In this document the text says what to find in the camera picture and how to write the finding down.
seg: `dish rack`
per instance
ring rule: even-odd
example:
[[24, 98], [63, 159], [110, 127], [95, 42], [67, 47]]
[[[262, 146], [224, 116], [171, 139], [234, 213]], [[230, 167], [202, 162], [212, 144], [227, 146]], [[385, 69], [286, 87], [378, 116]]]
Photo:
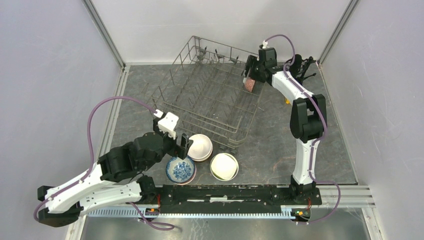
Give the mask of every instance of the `dish rack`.
[[204, 134], [236, 149], [246, 140], [264, 84], [243, 84], [245, 61], [257, 54], [192, 36], [154, 90], [156, 109], [179, 116], [176, 131]]

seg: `bowl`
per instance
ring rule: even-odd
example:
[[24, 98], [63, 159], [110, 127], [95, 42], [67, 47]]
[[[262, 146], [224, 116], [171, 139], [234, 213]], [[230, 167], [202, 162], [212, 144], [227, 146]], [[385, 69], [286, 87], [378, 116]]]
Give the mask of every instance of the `bowl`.
[[203, 162], [211, 156], [213, 145], [209, 137], [203, 134], [195, 134], [189, 140], [193, 140], [193, 144], [188, 149], [187, 155], [193, 161]]
[[188, 183], [196, 173], [195, 162], [187, 156], [185, 159], [179, 157], [171, 158], [166, 164], [166, 176], [176, 184]]
[[220, 153], [210, 161], [210, 172], [221, 181], [230, 181], [239, 172], [239, 163], [236, 158], [228, 153]]
[[182, 186], [182, 185], [186, 185], [186, 184], [189, 184], [191, 181], [193, 181], [193, 179], [195, 179], [195, 177], [196, 177], [196, 172], [197, 172], [197, 168], [194, 168], [194, 174], [193, 174], [193, 176], [188, 180], [188, 181], [185, 181], [185, 182], [183, 182], [183, 183], [176, 183], [177, 185], [180, 185], [180, 186]]

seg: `patterned bowl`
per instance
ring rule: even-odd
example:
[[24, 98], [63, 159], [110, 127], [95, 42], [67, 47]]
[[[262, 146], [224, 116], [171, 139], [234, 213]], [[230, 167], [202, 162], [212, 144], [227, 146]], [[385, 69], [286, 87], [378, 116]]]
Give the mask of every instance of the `patterned bowl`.
[[189, 181], [195, 174], [195, 162], [187, 156], [185, 159], [173, 157], [166, 165], [166, 176], [176, 184], [182, 184]]

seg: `gray countertop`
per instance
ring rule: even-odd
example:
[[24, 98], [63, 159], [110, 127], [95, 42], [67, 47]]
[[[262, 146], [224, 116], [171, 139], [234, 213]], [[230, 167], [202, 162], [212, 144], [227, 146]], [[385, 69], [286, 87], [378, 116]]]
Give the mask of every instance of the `gray countertop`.
[[[129, 69], [124, 90], [125, 96], [147, 101], [170, 65], [133, 65]], [[356, 183], [354, 170], [335, 118], [331, 100], [316, 65], [311, 65], [303, 86], [315, 94], [326, 97], [328, 135], [321, 141], [316, 156], [315, 176], [318, 180], [333, 180], [339, 184]], [[238, 175], [231, 181], [219, 181], [209, 169], [210, 160], [197, 163], [197, 174], [190, 184], [289, 184], [295, 168], [296, 141], [290, 128], [291, 106], [276, 89], [263, 87], [258, 109], [250, 132], [235, 155], [239, 163]], [[152, 132], [152, 116], [134, 102], [123, 101], [113, 134], [112, 147], [121, 146], [144, 133]], [[213, 155], [219, 153], [214, 144]], [[165, 174], [170, 159], [166, 156], [145, 174], [153, 177], [156, 185], [171, 185]]]

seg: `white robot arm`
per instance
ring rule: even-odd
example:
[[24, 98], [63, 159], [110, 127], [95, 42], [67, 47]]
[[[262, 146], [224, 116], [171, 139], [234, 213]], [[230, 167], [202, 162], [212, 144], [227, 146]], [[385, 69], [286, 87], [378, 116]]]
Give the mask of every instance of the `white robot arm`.
[[[293, 78], [290, 72], [287, 72], [286, 74], [288, 74], [290, 78]], [[289, 81], [283, 71], [279, 71], [272, 75], [272, 86], [280, 91], [290, 103], [293, 103], [294, 100], [297, 99], [308, 99], [304, 93], [308, 93], [310, 96], [314, 95], [312, 92], [306, 90], [302, 85], [300, 85], [300, 87], [303, 89], [303, 92], [300, 91], [293, 85], [292, 82]], [[316, 138], [310, 139], [307, 142], [303, 142], [299, 138], [296, 139], [296, 165], [293, 171], [293, 178], [298, 184], [306, 185], [313, 182], [309, 175], [309, 171], [311, 172], [312, 177], [315, 178], [315, 157], [318, 144], [320, 143], [319, 140], [316, 141], [314, 144], [315, 147], [312, 150], [311, 145], [315, 139]], [[311, 151], [313, 151], [312, 166], [310, 166]]]
[[45, 202], [45, 208], [38, 212], [37, 220], [52, 227], [62, 227], [98, 208], [153, 201], [156, 195], [152, 193], [156, 188], [151, 177], [142, 176], [126, 185], [111, 185], [147, 171], [166, 154], [186, 158], [191, 142], [183, 134], [180, 145], [177, 144], [174, 128], [179, 120], [178, 116], [159, 110], [154, 115], [153, 132], [112, 148], [94, 163], [84, 180], [81, 179], [89, 169], [60, 186], [39, 187], [38, 200]]
[[259, 81], [268, 83], [280, 91], [292, 105], [290, 117], [290, 131], [296, 138], [296, 165], [291, 176], [290, 188], [294, 198], [305, 192], [315, 189], [315, 158], [319, 138], [323, 136], [324, 125], [319, 114], [327, 121], [326, 99], [322, 94], [313, 94], [302, 86], [302, 81], [296, 81], [291, 72], [298, 73], [302, 66], [302, 57], [296, 55], [290, 72], [277, 64], [277, 53], [266, 42], [260, 46], [258, 57], [250, 55], [244, 69], [244, 83]]

